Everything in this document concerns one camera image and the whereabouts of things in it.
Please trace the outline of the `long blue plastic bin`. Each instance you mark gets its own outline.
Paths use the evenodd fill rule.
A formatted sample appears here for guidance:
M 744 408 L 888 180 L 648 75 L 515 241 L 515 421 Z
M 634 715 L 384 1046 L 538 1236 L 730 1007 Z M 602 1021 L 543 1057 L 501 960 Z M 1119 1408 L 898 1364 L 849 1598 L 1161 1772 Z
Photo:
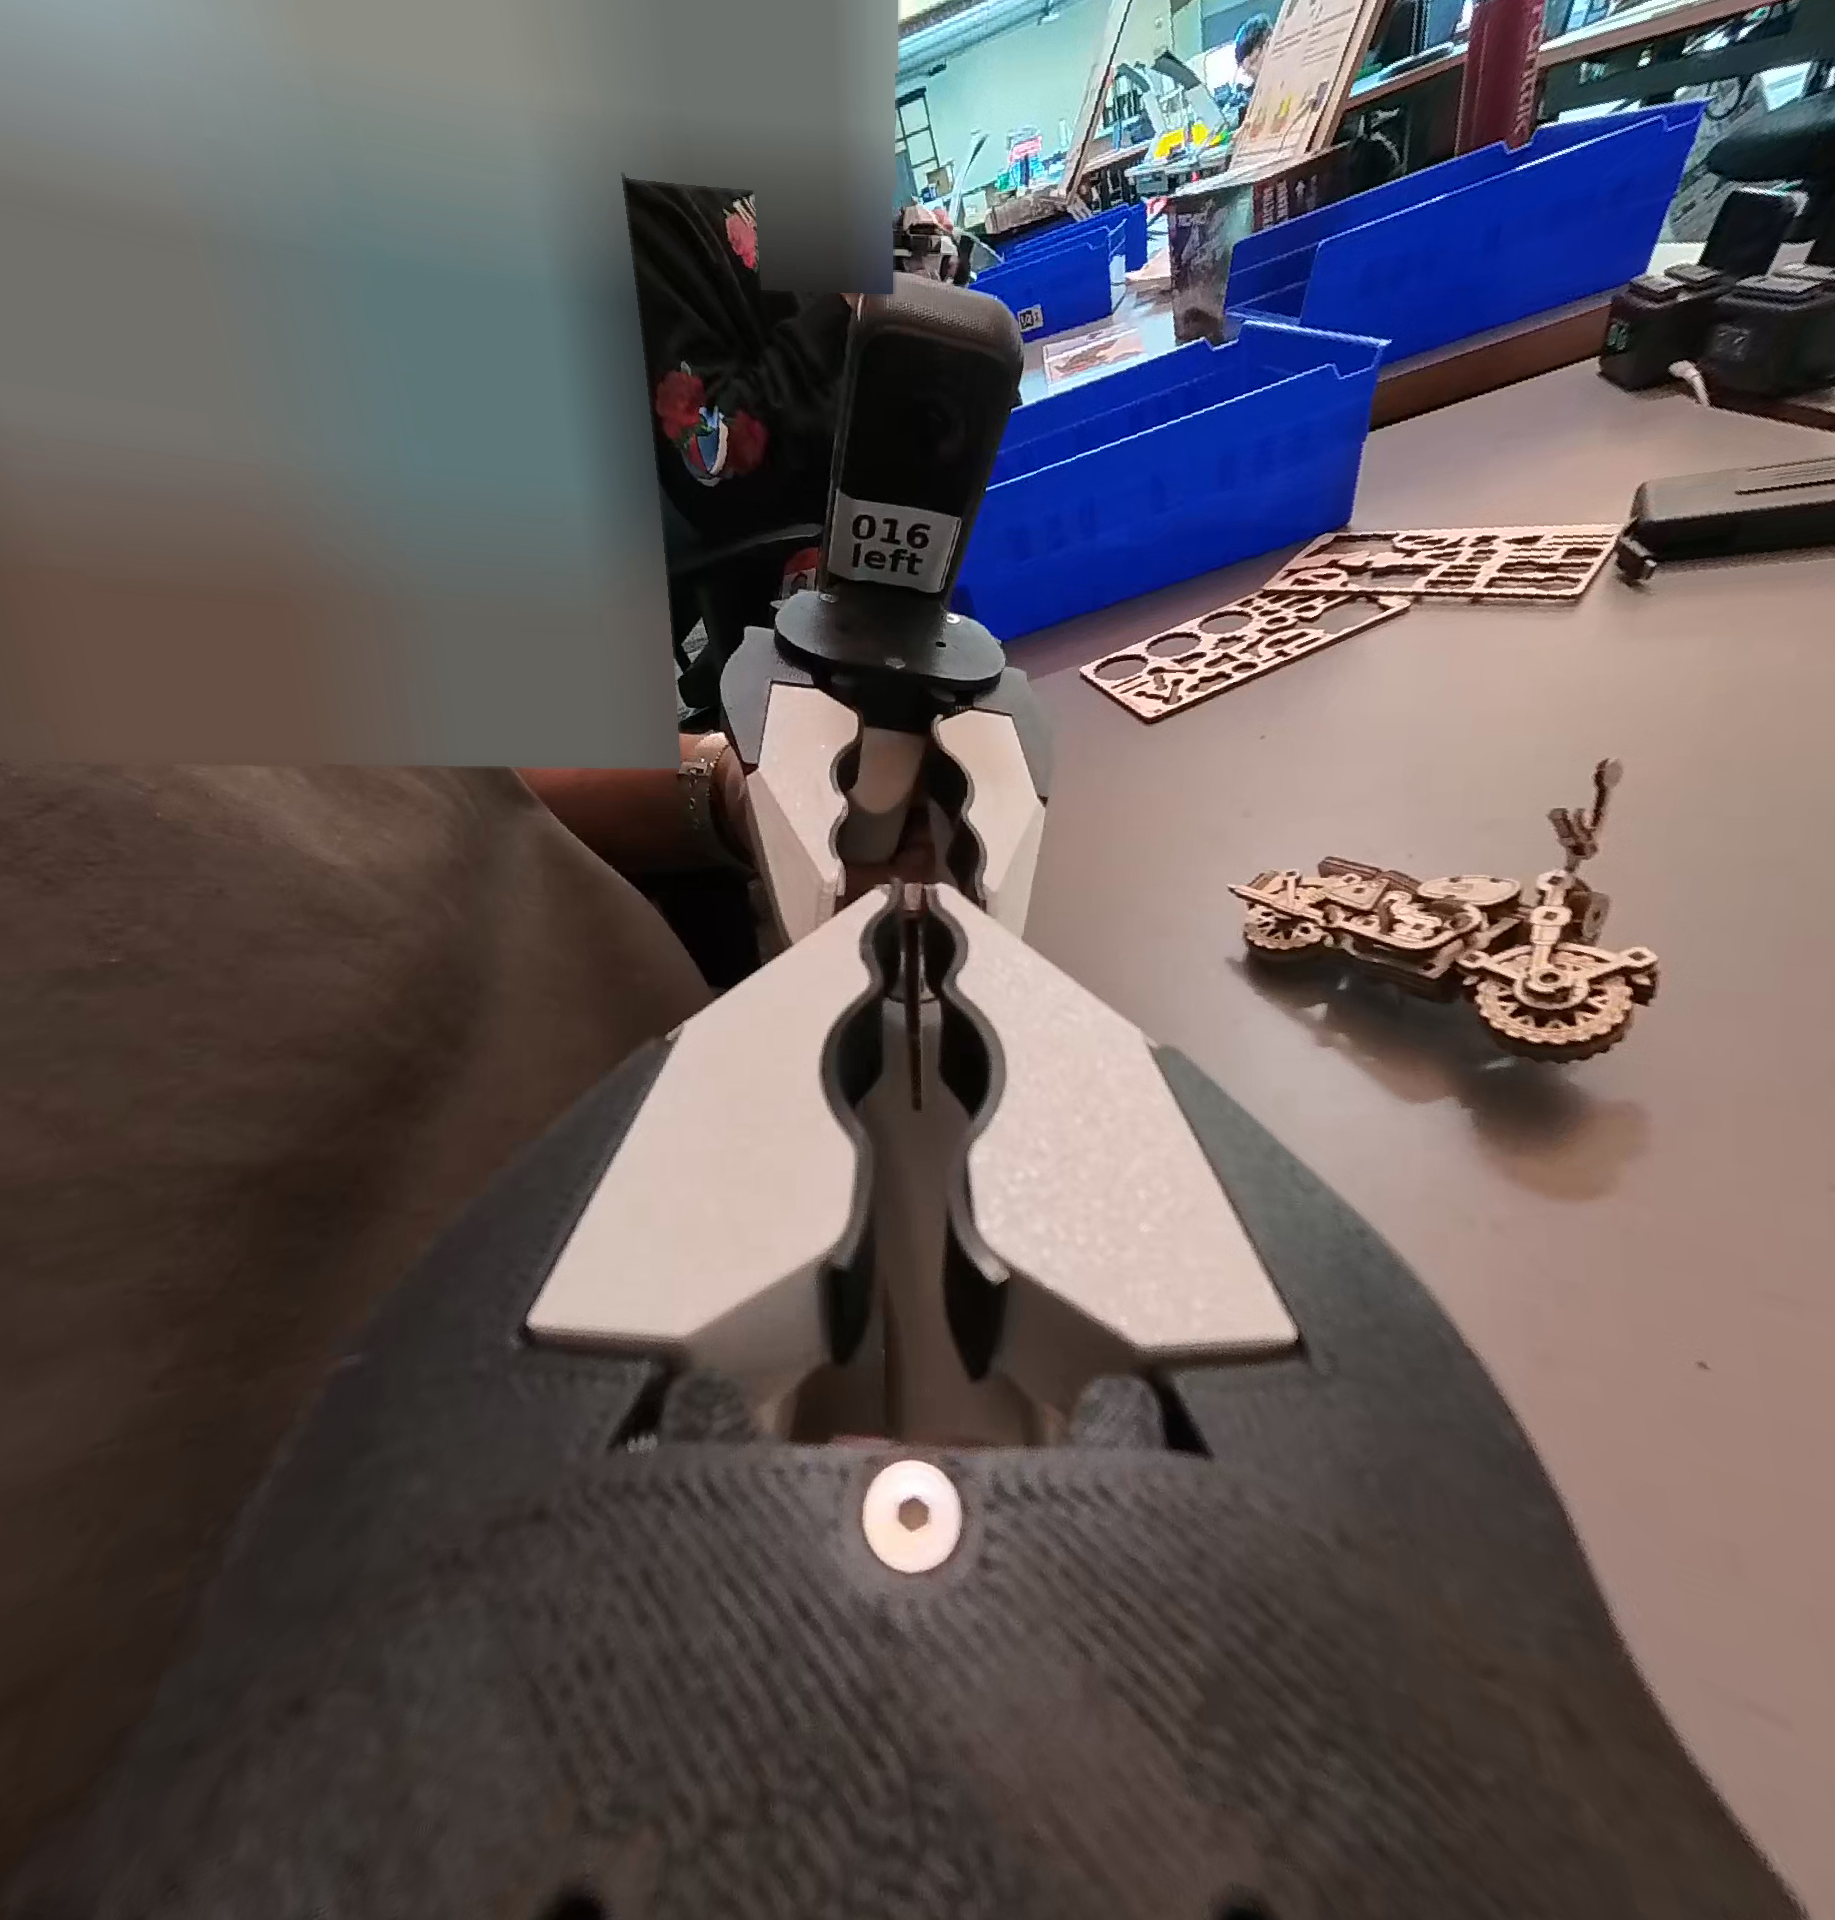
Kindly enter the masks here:
M 1538 127 L 1237 243 L 1233 323 L 1379 340 L 1387 361 L 1594 301 L 1650 261 L 1698 102 Z

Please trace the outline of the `slotted wooden puzzle sheet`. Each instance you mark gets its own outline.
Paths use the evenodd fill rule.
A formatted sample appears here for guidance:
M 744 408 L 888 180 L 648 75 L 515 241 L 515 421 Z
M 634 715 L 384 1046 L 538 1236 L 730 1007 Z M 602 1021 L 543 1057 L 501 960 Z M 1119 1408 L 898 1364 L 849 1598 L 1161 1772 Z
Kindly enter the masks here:
M 1312 661 L 1411 611 L 1399 595 L 1260 590 L 1087 662 L 1083 685 L 1146 727 Z

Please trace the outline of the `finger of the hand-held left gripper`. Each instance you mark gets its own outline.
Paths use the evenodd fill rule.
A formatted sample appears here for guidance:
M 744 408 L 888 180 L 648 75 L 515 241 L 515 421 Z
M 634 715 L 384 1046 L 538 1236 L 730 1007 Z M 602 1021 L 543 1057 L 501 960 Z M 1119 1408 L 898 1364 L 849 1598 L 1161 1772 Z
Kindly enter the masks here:
M 1042 851 L 1042 794 L 1027 735 L 1002 710 L 967 708 L 931 731 L 939 876 L 1023 937 Z
M 850 814 L 842 771 L 856 768 L 859 735 L 858 715 L 825 693 L 769 687 L 747 810 L 781 947 L 799 946 L 871 890 L 840 848 Z

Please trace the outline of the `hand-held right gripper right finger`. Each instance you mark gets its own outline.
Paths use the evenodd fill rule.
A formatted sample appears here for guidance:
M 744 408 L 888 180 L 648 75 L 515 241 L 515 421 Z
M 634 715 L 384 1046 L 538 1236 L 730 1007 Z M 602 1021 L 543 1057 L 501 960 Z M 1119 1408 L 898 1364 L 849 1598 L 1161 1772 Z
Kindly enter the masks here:
M 939 1355 L 991 1433 L 1096 1380 L 1292 1356 L 1298 1326 L 1144 1031 L 955 888 L 928 891 Z

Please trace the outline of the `person's left hand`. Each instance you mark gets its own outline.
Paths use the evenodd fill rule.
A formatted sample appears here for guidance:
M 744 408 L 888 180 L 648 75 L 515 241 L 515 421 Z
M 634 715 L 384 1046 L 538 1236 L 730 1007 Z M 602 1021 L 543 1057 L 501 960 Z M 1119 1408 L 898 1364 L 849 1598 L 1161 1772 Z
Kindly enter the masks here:
M 745 768 L 725 733 L 701 739 L 708 817 L 725 867 L 756 876 L 756 842 Z

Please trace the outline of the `dark red pillar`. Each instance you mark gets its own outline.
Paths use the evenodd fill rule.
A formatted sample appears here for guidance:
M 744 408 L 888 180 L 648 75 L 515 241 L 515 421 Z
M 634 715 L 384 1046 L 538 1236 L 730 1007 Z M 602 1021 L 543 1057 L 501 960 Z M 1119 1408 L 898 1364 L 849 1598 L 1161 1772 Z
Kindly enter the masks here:
M 1536 118 L 1545 3 L 1475 3 L 1457 94 L 1457 157 L 1519 149 Z

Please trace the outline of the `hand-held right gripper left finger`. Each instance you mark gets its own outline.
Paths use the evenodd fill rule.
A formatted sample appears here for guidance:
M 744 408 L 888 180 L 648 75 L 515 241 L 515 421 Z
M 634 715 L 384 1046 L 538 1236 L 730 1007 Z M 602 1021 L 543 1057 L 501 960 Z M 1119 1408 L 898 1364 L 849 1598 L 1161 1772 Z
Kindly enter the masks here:
M 920 1112 L 900 888 L 882 885 L 664 1045 L 525 1336 L 728 1380 L 760 1426 L 910 1436 Z

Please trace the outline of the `black flat device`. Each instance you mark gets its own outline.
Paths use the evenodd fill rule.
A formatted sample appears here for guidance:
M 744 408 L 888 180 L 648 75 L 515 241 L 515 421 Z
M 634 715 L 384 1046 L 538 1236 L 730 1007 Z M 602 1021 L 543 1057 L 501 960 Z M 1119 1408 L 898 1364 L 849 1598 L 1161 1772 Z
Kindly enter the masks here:
M 1644 586 L 1662 567 L 1815 548 L 1835 548 L 1835 455 L 1649 480 L 1611 565 L 1624 586 Z

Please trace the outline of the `small dark printed box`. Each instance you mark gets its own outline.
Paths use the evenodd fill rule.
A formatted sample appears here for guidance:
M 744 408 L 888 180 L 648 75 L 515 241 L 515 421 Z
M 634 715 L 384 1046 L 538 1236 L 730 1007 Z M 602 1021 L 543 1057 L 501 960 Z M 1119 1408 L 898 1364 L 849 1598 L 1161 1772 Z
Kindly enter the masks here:
M 1193 180 L 1166 206 L 1175 347 L 1221 346 L 1235 250 L 1254 228 L 1254 182 Z

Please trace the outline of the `wooden gear wheel model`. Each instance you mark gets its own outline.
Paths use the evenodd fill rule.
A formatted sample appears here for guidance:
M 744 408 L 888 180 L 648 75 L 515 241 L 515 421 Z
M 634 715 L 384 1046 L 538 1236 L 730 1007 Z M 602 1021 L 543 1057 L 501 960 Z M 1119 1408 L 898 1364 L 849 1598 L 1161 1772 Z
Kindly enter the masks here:
M 1609 901 L 1584 876 L 1601 851 L 1623 766 L 1593 770 L 1587 807 L 1549 810 L 1562 860 L 1531 883 L 1529 902 L 1489 947 L 1457 959 L 1457 980 L 1480 1025 L 1508 1054 L 1575 1066 L 1618 1046 L 1657 997 L 1662 962 L 1650 947 L 1605 947 Z

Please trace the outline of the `grey desk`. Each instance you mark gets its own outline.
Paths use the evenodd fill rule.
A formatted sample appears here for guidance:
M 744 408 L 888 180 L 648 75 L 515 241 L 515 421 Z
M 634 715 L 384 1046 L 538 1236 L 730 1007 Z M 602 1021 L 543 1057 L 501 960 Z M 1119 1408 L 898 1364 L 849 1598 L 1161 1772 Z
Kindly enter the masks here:
M 1303 1364 L 1178 1380 L 1109 1601 L 967 1813 L 977 1917 L 1835 1917 L 1835 548 L 1429 603 L 1139 723 L 1083 680 L 1268 561 L 1014 648 L 1056 773 L 1028 942 L 1215 1081 Z M 1633 1035 L 1244 959 L 1233 888 L 1558 867 Z

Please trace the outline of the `black battery charger dock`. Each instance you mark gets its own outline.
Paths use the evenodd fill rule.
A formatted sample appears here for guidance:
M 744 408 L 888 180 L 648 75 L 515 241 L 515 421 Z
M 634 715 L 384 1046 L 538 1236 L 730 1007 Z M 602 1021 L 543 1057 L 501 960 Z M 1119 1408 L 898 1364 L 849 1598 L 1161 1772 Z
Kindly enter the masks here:
M 1806 217 L 1799 191 L 1729 191 L 1695 259 L 1635 276 L 1609 301 L 1598 377 L 1705 403 L 1835 396 L 1835 188 L 1805 257 L 1785 259 Z

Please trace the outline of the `tan printed product box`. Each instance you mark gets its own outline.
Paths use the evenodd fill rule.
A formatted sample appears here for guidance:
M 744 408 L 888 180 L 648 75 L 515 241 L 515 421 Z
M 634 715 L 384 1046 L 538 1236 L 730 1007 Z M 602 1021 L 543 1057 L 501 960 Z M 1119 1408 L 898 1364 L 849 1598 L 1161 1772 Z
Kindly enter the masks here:
M 1313 157 L 1334 145 L 1384 3 L 1284 3 L 1235 134 L 1233 168 Z

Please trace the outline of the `large emptied wooden puzzle sheet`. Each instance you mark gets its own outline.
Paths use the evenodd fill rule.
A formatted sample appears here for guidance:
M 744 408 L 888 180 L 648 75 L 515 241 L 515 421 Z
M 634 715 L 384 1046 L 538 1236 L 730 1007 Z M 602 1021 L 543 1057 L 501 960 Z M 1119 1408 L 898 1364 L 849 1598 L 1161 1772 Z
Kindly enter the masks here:
M 1621 539 L 1618 526 L 1339 529 L 1294 554 L 1264 590 L 1496 606 L 1574 604 Z

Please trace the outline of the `small blue plastic bin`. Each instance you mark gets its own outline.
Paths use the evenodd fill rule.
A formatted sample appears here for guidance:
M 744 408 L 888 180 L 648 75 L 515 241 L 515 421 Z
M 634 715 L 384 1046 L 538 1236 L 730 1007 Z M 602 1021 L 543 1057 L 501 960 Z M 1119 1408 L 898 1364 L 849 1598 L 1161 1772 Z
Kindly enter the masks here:
M 1146 203 L 1130 200 L 1083 222 L 1019 239 L 974 274 L 977 293 L 1002 302 L 1027 346 L 1112 318 L 1125 276 L 1146 261 Z

